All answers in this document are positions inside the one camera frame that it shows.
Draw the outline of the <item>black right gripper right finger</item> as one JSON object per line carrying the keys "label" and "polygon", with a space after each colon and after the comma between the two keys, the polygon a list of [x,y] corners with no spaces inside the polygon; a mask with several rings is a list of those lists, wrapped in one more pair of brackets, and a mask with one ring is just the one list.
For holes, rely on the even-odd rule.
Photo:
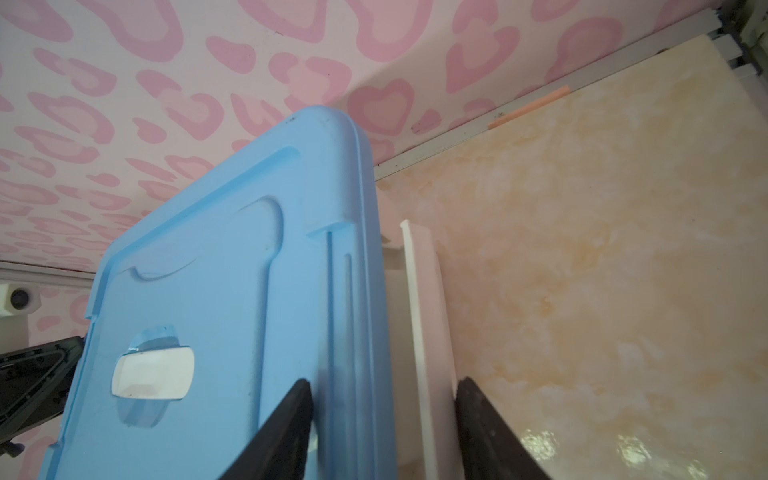
{"label": "black right gripper right finger", "polygon": [[467,480],[550,480],[477,383],[457,386],[455,413]]}

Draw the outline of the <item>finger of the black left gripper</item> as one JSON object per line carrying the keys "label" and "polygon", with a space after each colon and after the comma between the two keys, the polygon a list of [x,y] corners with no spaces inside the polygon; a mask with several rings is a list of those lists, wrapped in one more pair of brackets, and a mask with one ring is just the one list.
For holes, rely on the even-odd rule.
{"label": "finger of the black left gripper", "polygon": [[1,442],[61,415],[85,339],[74,336],[1,357]]}

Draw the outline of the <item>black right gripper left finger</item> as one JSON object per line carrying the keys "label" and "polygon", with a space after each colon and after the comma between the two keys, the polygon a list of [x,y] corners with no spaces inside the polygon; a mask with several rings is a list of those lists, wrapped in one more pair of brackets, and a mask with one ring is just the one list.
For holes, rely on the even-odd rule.
{"label": "black right gripper left finger", "polygon": [[303,479],[312,420],[311,385],[299,379],[220,479]]}

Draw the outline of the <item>blue plastic bin lid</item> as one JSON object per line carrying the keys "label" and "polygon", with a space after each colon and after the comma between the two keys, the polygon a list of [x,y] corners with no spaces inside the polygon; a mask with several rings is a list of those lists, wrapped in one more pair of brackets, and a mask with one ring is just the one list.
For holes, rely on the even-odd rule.
{"label": "blue plastic bin lid", "polygon": [[304,108],[107,249],[43,479],[218,479],[290,388],[307,479],[393,479],[396,435],[372,152]]}

